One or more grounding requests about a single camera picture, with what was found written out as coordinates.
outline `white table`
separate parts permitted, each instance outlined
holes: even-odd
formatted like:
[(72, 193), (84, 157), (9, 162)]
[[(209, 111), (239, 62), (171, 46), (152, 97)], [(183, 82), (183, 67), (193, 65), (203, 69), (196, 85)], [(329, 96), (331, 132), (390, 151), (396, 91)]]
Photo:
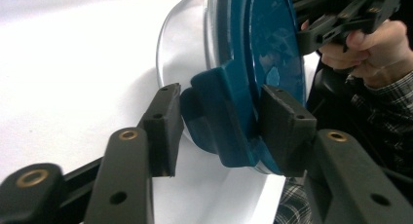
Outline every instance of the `white table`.
[[(36, 163), (68, 173), (137, 124), (178, 1), (0, 0), (0, 181)], [(182, 137), (176, 177), (154, 179), (156, 223), (272, 223), (283, 181), (225, 168)]]

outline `plaid shirt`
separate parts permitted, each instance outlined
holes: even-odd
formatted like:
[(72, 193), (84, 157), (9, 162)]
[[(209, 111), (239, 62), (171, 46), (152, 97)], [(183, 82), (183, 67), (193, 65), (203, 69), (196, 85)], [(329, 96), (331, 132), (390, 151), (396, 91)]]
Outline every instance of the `plaid shirt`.
[(413, 72), (377, 90), (352, 76), (347, 84), (356, 91), (352, 105), (392, 150), (394, 170), (413, 177)]
[[(377, 90), (353, 76), (346, 83), (356, 92), (352, 105), (372, 128), (384, 133), (380, 136), (394, 152), (395, 170), (413, 177), (413, 72)], [(294, 178), (286, 179), (274, 223), (312, 223), (307, 196)]]

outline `brass insert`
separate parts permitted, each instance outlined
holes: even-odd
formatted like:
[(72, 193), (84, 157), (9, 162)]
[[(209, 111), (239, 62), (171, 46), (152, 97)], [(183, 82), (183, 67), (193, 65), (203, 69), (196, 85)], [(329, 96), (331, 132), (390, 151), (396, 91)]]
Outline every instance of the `brass insert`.
[(49, 173), (47, 170), (39, 168), (32, 171), (24, 173), (16, 182), (19, 188), (32, 187), (36, 184), (41, 183), (48, 177)]
[(137, 131), (123, 131), (119, 134), (122, 140), (130, 140), (137, 137)]
[(340, 133), (340, 132), (336, 132), (336, 131), (330, 131), (327, 136), (337, 142), (346, 142), (347, 141), (347, 137)]

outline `human hand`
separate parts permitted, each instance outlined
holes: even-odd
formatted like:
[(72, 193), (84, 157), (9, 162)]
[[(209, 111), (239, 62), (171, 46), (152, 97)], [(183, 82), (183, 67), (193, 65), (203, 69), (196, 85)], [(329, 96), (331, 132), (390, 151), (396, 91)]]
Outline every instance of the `human hand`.
[(401, 21), (386, 20), (372, 34), (353, 31), (346, 44), (349, 49), (345, 53), (343, 45), (334, 43), (319, 48), (321, 61), (334, 69), (353, 67), (350, 74), (362, 78), (370, 88), (385, 87), (413, 70), (413, 53)]

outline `shirt sleeve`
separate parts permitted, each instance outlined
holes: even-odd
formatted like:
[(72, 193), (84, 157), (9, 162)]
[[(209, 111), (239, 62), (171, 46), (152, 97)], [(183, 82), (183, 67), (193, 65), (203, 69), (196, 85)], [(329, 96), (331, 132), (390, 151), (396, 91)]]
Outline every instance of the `shirt sleeve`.
[(351, 103), (394, 152), (395, 170), (413, 175), (413, 72), (380, 89), (349, 76)]

